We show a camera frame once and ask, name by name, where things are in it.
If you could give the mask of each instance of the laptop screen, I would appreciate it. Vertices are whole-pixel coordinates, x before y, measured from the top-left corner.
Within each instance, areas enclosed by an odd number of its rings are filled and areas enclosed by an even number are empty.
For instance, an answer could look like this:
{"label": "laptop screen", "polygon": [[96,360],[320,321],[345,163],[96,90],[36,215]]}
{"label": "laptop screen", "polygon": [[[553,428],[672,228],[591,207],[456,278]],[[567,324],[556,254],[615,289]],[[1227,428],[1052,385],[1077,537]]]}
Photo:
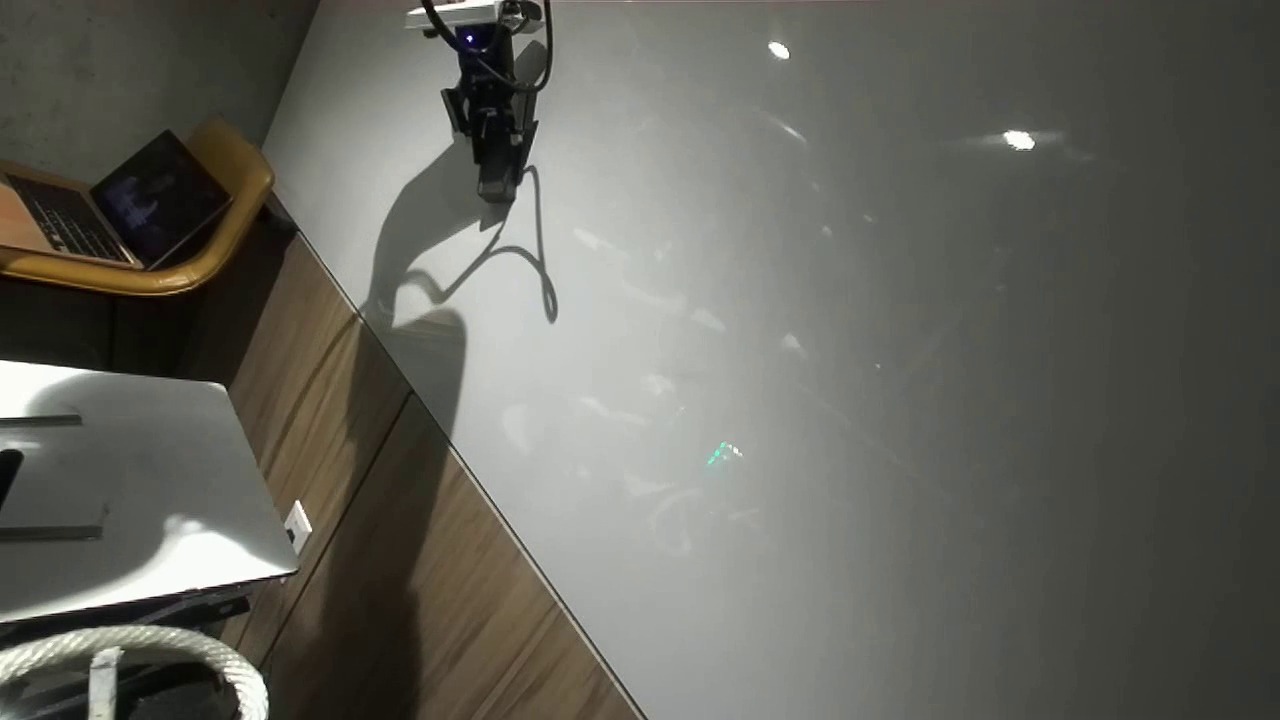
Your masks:
{"label": "laptop screen", "polygon": [[90,187],[90,206],[128,254],[154,267],[224,215],[228,193],[172,132],[161,132]]}

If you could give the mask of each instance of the white cable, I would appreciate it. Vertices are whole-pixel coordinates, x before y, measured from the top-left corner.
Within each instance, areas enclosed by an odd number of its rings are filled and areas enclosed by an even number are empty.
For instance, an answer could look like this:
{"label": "white cable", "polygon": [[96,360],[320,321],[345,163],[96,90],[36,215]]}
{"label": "white cable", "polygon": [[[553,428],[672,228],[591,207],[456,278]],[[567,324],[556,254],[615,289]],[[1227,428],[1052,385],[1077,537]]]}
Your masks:
{"label": "white cable", "polygon": [[197,658],[236,688],[236,705],[245,720],[267,720],[267,683],[238,654],[233,654],[210,638],[161,628],[161,626],[78,628],[78,633],[17,646],[0,654],[0,688],[41,668],[57,668],[103,647]]}

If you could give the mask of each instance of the wooden floor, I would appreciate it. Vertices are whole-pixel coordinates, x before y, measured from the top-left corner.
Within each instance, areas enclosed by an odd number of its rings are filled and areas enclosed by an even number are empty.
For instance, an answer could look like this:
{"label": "wooden floor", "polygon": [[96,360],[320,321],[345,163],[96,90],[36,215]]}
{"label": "wooden floor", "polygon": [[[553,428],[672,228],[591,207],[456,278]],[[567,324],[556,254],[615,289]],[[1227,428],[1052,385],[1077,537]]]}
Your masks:
{"label": "wooden floor", "polygon": [[228,385],[281,515],[303,499],[317,524],[301,574],[224,628],[285,677],[287,717],[641,717],[303,239],[265,238],[197,306],[124,324],[0,296],[0,358]]}

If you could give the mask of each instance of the laptop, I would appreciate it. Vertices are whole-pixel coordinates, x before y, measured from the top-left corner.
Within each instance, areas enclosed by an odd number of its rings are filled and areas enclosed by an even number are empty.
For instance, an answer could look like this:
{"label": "laptop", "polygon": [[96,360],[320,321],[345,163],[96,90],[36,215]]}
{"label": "laptop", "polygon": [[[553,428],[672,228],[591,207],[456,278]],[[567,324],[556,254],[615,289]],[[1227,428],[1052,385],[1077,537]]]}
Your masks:
{"label": "laptop", "polygon": [[203,239],[228,193],[161,132],[90,187],[0,173],[0,249],[161,267]]}

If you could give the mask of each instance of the wooden chair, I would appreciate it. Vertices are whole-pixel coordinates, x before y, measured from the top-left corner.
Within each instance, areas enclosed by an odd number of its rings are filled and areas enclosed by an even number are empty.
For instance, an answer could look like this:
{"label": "wooden chair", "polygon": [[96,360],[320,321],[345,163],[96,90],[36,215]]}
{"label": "wooden chair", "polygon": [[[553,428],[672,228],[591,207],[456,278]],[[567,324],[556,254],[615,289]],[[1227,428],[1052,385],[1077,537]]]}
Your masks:
{"label": "wooden chair", "polygon": [[100,296],[185,296],[207,283],[238,254],[254,213],[271,195],[274,173],[265,151],[224,119],[207,119],[203,128],[197,128],[187,147],[233,201],[197,257],[172,267],[112,267],[72,257],[0,249],[0,280],[57,283]]}

